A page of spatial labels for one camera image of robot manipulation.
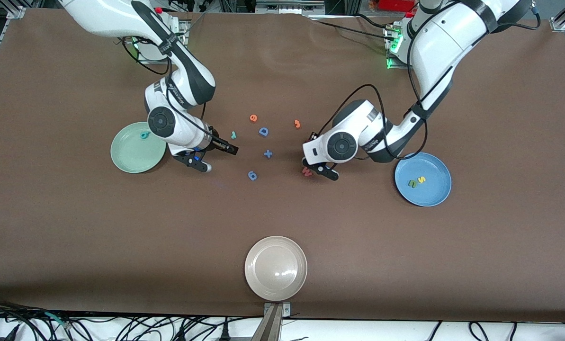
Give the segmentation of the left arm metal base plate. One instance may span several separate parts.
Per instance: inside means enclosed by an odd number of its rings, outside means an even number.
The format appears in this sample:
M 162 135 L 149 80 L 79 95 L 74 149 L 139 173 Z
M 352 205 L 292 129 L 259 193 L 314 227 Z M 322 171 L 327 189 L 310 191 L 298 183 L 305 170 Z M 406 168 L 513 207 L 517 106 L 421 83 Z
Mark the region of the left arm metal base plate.
M 405 29 L 399 25 L 388 24 L 383 29 L 386 40 L 386 64 L 388 69 L 406 69 L 410 37 L 405 36 Z

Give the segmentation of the red box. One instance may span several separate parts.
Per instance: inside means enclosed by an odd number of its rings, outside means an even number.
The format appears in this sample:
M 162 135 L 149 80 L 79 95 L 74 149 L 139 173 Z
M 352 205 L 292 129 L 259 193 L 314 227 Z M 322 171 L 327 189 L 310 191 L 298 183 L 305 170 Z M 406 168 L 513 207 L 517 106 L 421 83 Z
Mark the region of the red box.
M 390 12 L 412 11 L 417 0 L 377 0 L 377 8 Z

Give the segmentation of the blue plate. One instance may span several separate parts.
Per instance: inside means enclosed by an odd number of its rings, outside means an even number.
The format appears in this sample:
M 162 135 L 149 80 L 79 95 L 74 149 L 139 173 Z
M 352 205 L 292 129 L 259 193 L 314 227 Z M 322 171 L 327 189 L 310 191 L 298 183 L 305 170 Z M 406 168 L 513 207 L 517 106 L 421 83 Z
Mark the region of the blue plate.
M 417 181 L 421 176 L 426 178 L 416 188 L 408 183 Z M 446 164 L 429 153 L 418 153 L 407 160 L 401 160 L 395 167 L 395 186 L 406 201 L 416 206 L 432 207 L 445 201 L 452 190 L 452 177 Z

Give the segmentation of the aluminium frame bar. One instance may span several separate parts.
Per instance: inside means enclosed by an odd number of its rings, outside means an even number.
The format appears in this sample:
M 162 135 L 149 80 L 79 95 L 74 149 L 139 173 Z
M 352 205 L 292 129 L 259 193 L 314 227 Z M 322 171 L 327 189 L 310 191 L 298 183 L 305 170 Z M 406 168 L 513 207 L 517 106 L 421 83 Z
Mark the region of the aluminium frame bar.
M 324 0 L 255 0 L 257 14 L 325 15 Z

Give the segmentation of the pale green plate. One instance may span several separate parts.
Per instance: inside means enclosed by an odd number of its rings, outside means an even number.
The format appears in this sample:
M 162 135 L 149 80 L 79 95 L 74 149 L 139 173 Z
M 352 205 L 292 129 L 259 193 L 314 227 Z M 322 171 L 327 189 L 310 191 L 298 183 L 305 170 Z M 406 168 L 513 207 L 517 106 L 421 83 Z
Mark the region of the pale green plate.
M 150 132 L 141 139 L 140 134 Z M 167 143 L 150 130 L 148 123 L 132 123 L 121 129 L 113 139 L 110 156 L 120 170 L 127 173 L 143 173 L 159 164 L 167 149 Z

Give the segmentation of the beige plate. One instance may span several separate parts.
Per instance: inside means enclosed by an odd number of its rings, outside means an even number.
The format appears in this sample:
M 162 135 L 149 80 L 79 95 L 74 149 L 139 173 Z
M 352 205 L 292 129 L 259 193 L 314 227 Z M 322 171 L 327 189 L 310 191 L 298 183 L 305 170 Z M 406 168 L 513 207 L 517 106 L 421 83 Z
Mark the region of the beige plate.
M 269 302 L 288 301 L 303 287 L 307 259 L 299 244 L 284 236 L 256 242 L 246 255 L 244 275 L 250 289 Z

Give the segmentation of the brown table mat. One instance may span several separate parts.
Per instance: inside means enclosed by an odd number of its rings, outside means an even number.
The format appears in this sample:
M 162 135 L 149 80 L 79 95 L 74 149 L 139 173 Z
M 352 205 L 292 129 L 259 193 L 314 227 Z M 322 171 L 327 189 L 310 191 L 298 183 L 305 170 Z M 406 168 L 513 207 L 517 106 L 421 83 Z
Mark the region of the brown table mat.
M 261 315 L 245 258 L 282 235 L 307 257 L 291 298 L 302 318 L 565 322 L 565 37 L 547 22 L 490 35 L 458 65 L 428 123 L 424 151 L 452 177 L 434 207 L 398 194 L 394 164 L 354 160 L 338 181 L 301 173 L 302 143 L 356 87 L 374 84 L 396 124 L 414 103 L 373 37 L 300 15 L 206 14 L 189 43 L 216 80 L 205 121 L 235 131 L 238 154 L 208 153 L 210 173 L 167 156 L 131 174 L 110 145 L 146 119 L 144 89 L 159 76 L 63 9 L 10 22 L 0 300 Z

